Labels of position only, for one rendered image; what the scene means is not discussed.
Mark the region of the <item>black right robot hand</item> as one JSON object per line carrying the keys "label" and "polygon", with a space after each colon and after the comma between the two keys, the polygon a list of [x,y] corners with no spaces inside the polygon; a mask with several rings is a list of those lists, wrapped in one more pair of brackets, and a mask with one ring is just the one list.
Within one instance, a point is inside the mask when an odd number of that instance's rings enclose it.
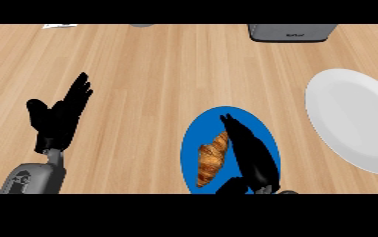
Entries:
{"label": "black right robot hand", "polygon": [[231,177],[225,181],[217,194],[245,194],[248,190],[253,192],[267,185],[271,185],[273,190],[277,191],[280,188],[277,166],[262,141],[230,114],[221,115],[219,120],[231,142],[240,177]]}

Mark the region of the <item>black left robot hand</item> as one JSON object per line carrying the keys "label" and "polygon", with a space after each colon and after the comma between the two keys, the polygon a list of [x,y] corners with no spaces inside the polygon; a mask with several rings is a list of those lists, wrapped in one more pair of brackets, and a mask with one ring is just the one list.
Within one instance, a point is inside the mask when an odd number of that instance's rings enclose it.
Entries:
{"label": "black left robot hand", "polygon": [[63,99],[54,103],[51,108],[38,99],[26,101],[29,122],[36,131],[33,148],[36,153],[42,153],[47,149],[63,151],[69,147],[91,94],[88,75],[81,73]]}

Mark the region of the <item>brown croissant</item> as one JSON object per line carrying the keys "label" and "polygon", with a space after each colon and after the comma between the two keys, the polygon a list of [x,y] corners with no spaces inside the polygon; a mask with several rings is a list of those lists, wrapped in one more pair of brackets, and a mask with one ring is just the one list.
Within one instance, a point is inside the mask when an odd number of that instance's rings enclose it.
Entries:
{"label": "brown croissant", "polygon": [[196,186],[202,188],[214,179],[222,165],[225,158],[225,151],[228,148],[228,135],[222,131],[212,139],[209,144],[199,146],[197,158],[197,180]]}

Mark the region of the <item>blue plate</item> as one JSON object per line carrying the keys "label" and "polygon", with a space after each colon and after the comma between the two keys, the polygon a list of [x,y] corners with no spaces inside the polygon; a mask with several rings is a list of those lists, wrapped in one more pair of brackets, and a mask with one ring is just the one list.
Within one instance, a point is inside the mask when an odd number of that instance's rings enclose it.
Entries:
{"label": "blue plate", "polygon": [[280,153],[273,135],[261,120],[242,108],[231,106],[218,106],[208,109],[191,121],[181,141],[180,164],[183,179],[191,194],[214,194],[221,185],[231,177],[240,177],[236,157],[231,144],[227,144],[224,164],[215,173],[209,183],[197,187],[197,160],[199,147],[211,144],[215,136],[224,131],[224,125],[219,116],[230,114],[231,117],[246,126],[253,136],[262,141],[276,167],[280,167]]}

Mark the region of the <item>white plate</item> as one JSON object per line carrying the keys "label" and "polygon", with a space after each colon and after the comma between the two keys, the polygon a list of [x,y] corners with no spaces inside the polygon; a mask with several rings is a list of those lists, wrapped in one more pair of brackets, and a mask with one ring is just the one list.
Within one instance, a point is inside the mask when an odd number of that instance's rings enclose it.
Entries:
{"label": "white plate", "polygon": [[378,174],[378,80],[354,70],[323,70],[307,83],[304,105],[330,150]]}

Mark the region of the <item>white flat object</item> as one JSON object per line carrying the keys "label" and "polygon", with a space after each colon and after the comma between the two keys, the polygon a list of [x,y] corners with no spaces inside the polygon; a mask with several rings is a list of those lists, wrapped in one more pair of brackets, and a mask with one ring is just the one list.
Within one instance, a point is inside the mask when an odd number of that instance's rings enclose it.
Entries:
{"label": "white flat object", "polygon": [[78,24],[44,24],[41,29],[51,29],[51,28],[70,28],[76,27]]}

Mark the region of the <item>grey appliance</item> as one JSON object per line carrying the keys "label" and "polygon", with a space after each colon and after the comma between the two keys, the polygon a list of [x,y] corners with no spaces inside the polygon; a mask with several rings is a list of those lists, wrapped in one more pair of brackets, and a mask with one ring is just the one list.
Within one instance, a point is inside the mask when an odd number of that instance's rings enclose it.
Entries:
{"label": "grey appliance", "polygon": [[335,24],[249,24],[249,38],[255,42],[323,42]]}

